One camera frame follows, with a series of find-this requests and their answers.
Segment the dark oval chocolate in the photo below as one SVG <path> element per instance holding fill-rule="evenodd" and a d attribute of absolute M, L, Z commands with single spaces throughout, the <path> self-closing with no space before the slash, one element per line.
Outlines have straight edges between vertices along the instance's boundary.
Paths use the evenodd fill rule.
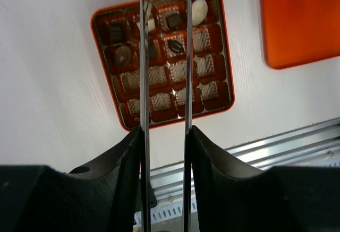
<path fill-rule="evenodd" d="M 169 50 L 172 51 L 173 53 L 180 54 L 184 52 L 184 48 L 182 44 L 178 42 L 177 40 L 169 39 L 167 41 L 167 44 L 168 44 Z"/>

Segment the brown round chocolate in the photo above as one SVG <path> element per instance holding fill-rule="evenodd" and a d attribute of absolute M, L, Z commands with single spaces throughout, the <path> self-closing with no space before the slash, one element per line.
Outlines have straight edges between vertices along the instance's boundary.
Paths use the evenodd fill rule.
<path fill-rule="evenodd" d="M 126 67 L 131 60 L 131 51 L 128 46 L 120 46 L 114 54 L 114 63 L 117 67 Z"/>

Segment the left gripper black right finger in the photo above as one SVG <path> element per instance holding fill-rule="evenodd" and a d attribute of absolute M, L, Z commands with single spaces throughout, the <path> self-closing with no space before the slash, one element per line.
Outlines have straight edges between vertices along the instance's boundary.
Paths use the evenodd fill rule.
<path fill-rule="evenodd" d="M 339 169 L 255 168 L 211 141 L 189 135 L 201 231 L 339 231 Z"/>

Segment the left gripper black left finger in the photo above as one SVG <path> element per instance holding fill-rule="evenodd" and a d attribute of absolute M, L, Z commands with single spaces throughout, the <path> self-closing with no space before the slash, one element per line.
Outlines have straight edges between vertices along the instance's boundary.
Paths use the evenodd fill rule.
<path fill-rule="evenodd" d="M 141 147 L 141 128 L 135 127 L 69 173 L 2 165 L 1 231 L 132 231 Z"/>

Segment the dark striped square chocolate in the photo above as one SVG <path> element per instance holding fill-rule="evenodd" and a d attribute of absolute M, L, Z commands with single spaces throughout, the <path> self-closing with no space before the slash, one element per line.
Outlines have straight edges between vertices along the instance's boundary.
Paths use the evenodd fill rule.
<path fill-rule="evenodd" d="M 118 44 L 124 41 L 124 31 L 120 24 L 111 24 L 108 29 L 112 43 Z"/>

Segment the orange box lid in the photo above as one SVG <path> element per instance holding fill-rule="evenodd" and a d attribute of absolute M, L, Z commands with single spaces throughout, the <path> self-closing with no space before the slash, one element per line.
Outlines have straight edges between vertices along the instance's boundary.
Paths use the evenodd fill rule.
<path fill-rule="evenodd" d="M 339 0 L 260 0 L 265 60 L 284 69 L 339 56 Z"/>

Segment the white oval chocolate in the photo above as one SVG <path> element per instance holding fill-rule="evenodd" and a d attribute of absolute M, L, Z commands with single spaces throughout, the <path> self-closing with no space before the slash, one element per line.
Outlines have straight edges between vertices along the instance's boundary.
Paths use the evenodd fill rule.
<path fill-rule="evenodd" d="M 138 29 L 141 28 L 140 22 L 137 22 L 136 25 L 137 25 Z M 151 32 L 151 31 L 154 31 L 155 29 L 156 29 L 155 19 L 149 19 L 148 20 L 148 31 Z"/>

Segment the white heart chocolate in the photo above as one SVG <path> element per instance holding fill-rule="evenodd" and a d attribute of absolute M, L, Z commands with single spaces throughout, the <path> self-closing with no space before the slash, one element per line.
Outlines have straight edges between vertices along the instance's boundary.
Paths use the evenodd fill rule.
<path fill-rule="evenodd" d="M 192 3 L 192 25 L 198 26 L 206 18 L 208 13 L 208 4 L 206 0 L 195 0 Z"/>

